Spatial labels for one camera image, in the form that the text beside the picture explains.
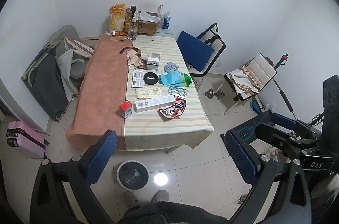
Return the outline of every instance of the chair leg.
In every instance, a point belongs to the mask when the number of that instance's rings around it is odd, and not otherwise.
[[[224,85],[225,82],[226,82],[226,81],[224,81],[224,82],[218,87],[218,89],[215,91],[216,93],[220,90],[220,88],[222,88],[222,86]]]
[[[225,110],[225,112],[224,112],[224,115],[226,115],[226,113],[227,113],[228,111],[230,111],[231,109],[235,108],[235,107],[236,107],[236,105],[237,105],[239,102],[240,102],[240,100],[239,100],[239,101],[237,101],[235,104],[233,104],[233,105],[232,105],[232,107],[230,107],[230,108],[226,109],[226,110]]]

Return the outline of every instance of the dining table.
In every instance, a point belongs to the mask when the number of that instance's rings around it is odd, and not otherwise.
[[[127,119],[120,116],[118,108],[123,101],[129,100],[133,105],[138,101],[136,88],[132,87],[135,66],[127,65],[126,55],[118,53],[123,46],[140,49],[142,59],[147,59],[149,53],[160,54],[158,70],[149,70],[159,77],[167,74],[164,67],[168,62],[175,63],[178,71],[189,75],[171,32],[158,32],[154,36],[137,35],[133,43],[125,40],[125,44],[110,41],[107,35],[102,35],[86,68],[76,113],[66,131],[67,140],[77,149],[84,150],[96,143],[107,129],[112,129],[118,135],[117,150],[166,149],[170,154],[181,145],[198,146],[214,128],[201,105],[193,80],[185,87],[188,91],[186,107],[179,118],[164,120],[158,108],[136,112],[135,106]],[[145,87],[158,87],[163,96],[168,95],[169,86],[160,82],[145,84]]]

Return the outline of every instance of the cardboard box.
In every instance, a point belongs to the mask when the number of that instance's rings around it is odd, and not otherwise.
[[[137,112],[151,110],[155,108],[165,107],[175,103],[175,97],[173,95],[161,96],[158,98],[145,99],[143,101],[135,101],[135,109]]]
[[[146,13],[150,14],[151,16],[158,16],[157,13],[150,13],[150,12],[146,12]],[[138,34],[141,33],[141,34],[155,35],[158,30],[159,22],[143,23],[142,20],[137,20]]]
[[[160,54],[149,53],[147,59],[147,69],[148,70],[158,70],[160,64]]]

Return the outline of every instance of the striped tablecloth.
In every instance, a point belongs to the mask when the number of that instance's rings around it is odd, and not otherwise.
[[[165,65],[171,61],[179,66],[179,71],[189,75],[184,59],[173,37],[142,36],[138,35],[133,42],[133,47],[141,50],[142,58],[147,58],[149,53],[160,54],[157,75],[167,74]],[[135,102],[135,88],[132,88],[132,74],[134,66],[129,67],[126,99],[132,104]],[[168,86],[157,83],[154,87],[161,88],[161,94],[167,95]],[[186,88],[188,90],[187,105],[180,119],[163,121],[158,114],[158,109],[144,112],[135,112],[125,120],[124,138],[127,151],[171,148],[180,145],[196,147],[212,132],[213,126],[209,122],[201,106],[198,92],[194,82]]]

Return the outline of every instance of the snack packet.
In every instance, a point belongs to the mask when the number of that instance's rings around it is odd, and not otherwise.
[[[109,32],[124,30],[126,3],[115,4],[108,10],[110,14]]]
[[[161,115],[167,119],[176,118],[184,113],[186,108],[186,100],[181,98],[175,98],[176,102],[173,105],[170,105],[167,108],[159,109]]]

